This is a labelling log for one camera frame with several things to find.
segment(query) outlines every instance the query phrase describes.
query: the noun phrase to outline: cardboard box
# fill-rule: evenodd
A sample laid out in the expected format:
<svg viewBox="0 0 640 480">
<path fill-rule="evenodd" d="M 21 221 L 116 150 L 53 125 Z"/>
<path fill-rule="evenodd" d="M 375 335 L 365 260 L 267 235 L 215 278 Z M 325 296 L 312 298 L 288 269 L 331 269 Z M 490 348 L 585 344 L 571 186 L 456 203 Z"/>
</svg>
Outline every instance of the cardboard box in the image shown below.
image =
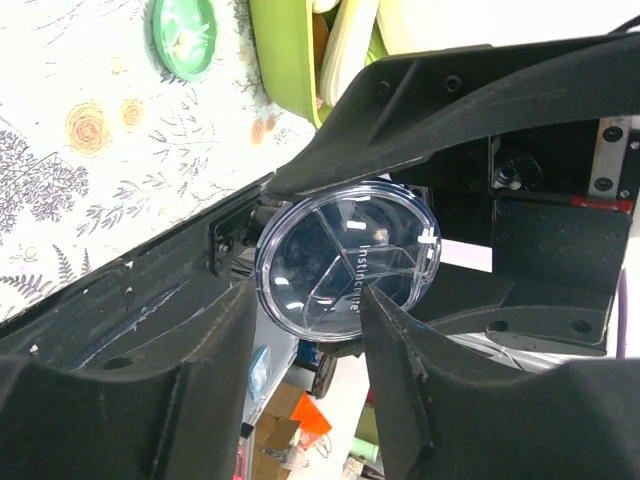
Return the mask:
<svg viewBox="0 0 640 480">
<path fill-rule="evenodd" d="M 300 397 L 301 388 L 281 383 L 256 424 L 253 454 L 254 480 L 287 480 L 289 470 L 282 468 L 278 457 L 285 457 L 289 443 L 300 422 L 290 420 Z"/>
</svg>

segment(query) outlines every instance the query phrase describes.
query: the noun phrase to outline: clear plastic lid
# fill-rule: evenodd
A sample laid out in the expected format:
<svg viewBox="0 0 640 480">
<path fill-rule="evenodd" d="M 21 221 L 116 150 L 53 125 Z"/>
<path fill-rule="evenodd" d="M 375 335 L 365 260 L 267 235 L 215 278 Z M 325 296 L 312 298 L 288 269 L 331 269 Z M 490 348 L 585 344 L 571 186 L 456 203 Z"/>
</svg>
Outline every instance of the clear plastic lid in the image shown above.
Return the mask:
<svg viewBox="0 0 640 480">
<path fill-rule="evenodd" d="M 440 250 L 424 202 L 393 183 L 366 181 L 272 219 L 256 250 L 258 298 L 299 338 L 350 340 L 361 335 L 362 289 L 375 285 L 407 310 L 431 285 Z"/>
</svg>

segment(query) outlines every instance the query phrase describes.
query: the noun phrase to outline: green bowl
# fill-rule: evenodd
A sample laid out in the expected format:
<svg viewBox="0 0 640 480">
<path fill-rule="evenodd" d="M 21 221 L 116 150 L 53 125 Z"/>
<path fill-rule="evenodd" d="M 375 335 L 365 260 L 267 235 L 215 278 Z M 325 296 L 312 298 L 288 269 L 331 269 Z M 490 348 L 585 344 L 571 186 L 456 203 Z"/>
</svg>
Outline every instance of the green bowl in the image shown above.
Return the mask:
<svg viewBox="0 0 640 480">
<path fill-rule="evenodd" d="M 153 37 L 160 59 L 176 76 L 193 81 L 206 75 L 216 49 L 216 33 L 211 0 L 157 0 Z M 192 47 L 180 49 L 180 39 L 189 39 Z"/>
<path fill-rule="evenodd" d="M 285 110 L 320 128 L 332 108 L 328 105 L 317 108 L 312 0 L 249 0 L 249 4 L 267 94 Z M 325 14 L 329 27 L 331 13 L 335 15 L 335 11 Z M 376 25 L 365 65 L 386 55 Z"/>
</svg>

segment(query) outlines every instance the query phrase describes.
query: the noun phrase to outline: black cable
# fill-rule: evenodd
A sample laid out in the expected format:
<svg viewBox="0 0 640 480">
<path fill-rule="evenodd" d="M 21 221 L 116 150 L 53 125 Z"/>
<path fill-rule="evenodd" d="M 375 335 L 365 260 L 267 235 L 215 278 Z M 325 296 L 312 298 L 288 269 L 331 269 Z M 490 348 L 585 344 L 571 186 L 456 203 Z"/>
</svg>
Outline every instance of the black cable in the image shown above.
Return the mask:
<svg viewBox="0 0 640 480">
<path fill-rule="evenodd" d="M 609 35 L 611 35 L 613 33 L 625 33 L 625 32 L 628 32 L 629 30 L 631 30 L 632 28 L 636 28 L 636 27 L 640 27 L 640 15 L 638 15 L 637 17 L 632 18 L 628 22 L 623 23 L 622 25 L 620 25 L 615 30 L 612 30 L 611 32 L 609 32 Z"/>
</svg>

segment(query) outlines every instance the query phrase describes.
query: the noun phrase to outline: green plate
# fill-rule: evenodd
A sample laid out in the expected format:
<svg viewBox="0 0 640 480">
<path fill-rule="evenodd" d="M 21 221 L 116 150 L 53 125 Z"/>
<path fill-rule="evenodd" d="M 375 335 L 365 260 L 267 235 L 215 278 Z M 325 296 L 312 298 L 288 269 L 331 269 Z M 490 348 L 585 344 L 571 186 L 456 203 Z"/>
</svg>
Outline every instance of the green plate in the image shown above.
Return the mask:
<svg viewBox="0 0 640 480">
<path fill-rule="evenodd" d="M 176 76 L 193 81 L 206 74 L 216 32 L 211 0 L 157 0 L 153 38 L 162 62 Z"/>
</svg>

